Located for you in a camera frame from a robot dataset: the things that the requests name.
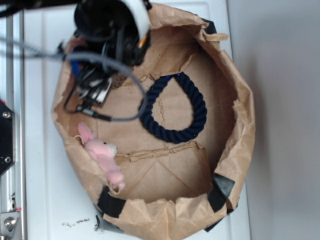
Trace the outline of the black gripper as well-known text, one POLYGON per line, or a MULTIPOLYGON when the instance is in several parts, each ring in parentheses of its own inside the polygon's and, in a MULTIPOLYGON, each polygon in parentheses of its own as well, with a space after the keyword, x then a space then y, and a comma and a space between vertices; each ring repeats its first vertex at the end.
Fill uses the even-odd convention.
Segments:
POLYGON ((119 71, 88 60, 72 60, 70 66, 74 82, 63 104, 64 111, 75 114, 93 105, 102 106, 113 90, 111 76, 119 71))

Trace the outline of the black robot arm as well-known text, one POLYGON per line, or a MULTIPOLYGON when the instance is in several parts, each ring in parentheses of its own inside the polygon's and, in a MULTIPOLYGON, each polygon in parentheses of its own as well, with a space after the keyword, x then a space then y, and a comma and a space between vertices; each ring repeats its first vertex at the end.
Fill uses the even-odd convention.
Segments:
POLYGON ((69 62, 74 76, 70 95, 78 95, 81 104, 75 113, 115 122, 117 118, 93 110, 107 99, 117 74, 131 78, 140 90, 142 84, 132 67, 144 61, 151 44, 147 0, 76 0, 74 36, 81 40, 71 52, 59 46, 47 52, 7 36, 3 42, 30 52, 31 58, 51 58, 69 62))

